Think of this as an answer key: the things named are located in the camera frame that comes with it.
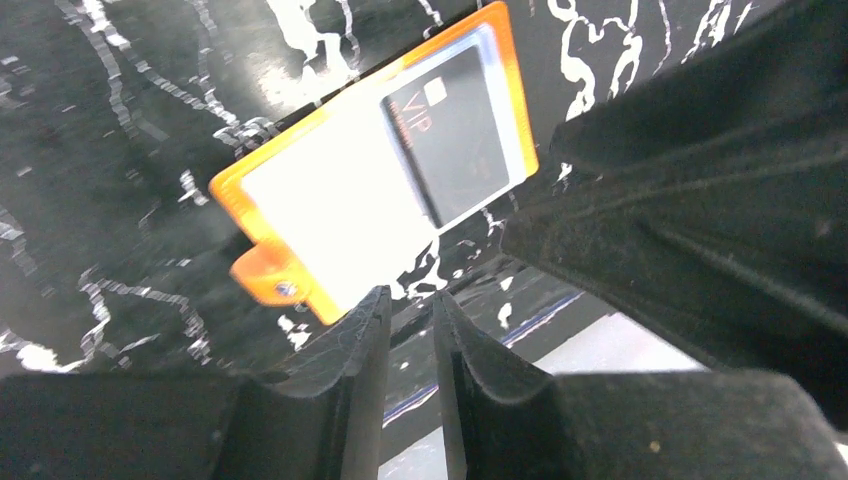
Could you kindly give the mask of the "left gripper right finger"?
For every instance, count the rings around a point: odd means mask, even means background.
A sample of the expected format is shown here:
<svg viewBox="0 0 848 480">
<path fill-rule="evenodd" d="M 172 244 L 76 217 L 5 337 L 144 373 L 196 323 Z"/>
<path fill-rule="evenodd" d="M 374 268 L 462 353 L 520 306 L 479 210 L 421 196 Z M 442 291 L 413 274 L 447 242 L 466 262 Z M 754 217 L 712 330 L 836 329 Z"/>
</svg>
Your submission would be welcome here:
<svg viewBox="0 0 848 480">
<path fill-rule="evenodd" d="M 812 398 L 763 371 L 552 375 L 431 304 L 452 479 L 843 479 Z"/>
</svg>

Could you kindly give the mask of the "black VIP credit card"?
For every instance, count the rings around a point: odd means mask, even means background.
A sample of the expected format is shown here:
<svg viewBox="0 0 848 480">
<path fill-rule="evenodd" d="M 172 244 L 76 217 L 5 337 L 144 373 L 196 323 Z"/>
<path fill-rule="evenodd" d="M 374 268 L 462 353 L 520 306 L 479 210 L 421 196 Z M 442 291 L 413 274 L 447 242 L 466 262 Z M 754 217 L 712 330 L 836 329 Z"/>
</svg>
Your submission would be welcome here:
<svg viewBox="0 0 848 480">
<path fill-rule="evenodd" d="M 508 185 L 478 47 L 395 89 L 381 107 L 436 227 L 448 226 Z"/>
</svg>

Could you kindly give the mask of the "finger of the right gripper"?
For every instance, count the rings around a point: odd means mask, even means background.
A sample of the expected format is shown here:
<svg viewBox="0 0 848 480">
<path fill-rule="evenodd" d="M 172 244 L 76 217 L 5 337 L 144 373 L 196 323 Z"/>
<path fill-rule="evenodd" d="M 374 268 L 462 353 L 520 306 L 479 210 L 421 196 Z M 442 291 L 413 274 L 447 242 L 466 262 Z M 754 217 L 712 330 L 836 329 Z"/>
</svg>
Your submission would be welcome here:
<svg viewBox="0 0 848 480">
<path fill-rule="evenodd" d="M 554 132 L 593 174 L 502 250 L 847 427 L 847 5 L 788 1 Z"/>
</svg>

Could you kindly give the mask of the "orange card holder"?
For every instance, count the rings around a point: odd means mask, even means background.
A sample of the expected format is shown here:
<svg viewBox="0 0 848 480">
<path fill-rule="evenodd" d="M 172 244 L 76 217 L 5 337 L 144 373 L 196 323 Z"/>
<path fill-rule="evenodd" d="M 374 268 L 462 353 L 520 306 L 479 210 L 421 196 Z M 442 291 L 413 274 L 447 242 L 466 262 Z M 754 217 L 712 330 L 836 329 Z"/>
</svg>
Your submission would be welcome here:
<svg viewBox="0 0 848 480">
<path fill-rule="evenodd" d="M 471 46 L 480 51 L 510 180 L 438 228 L 381 99 Z M 209 189 L 251 241 L 231 276 L 257 303 L 303 303 L 329 325 L 538 168 L 508 7 L 492 1 L 343 89 L 218 173 Z"/>
</svg>

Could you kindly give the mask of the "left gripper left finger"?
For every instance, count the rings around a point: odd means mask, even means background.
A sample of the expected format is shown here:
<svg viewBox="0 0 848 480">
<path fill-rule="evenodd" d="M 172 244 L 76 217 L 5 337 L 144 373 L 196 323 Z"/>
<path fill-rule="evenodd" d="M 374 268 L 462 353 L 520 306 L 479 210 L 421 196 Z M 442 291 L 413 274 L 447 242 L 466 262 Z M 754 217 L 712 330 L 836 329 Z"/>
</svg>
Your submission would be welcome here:
<svg viewBox="0 0 848 480">
<path fill-rule="evenodd" d="M 1 382 L 5 479 L 374 479 L 391 295 L 372 289 L 263 375 L 27 374 Z"/>
</svg>

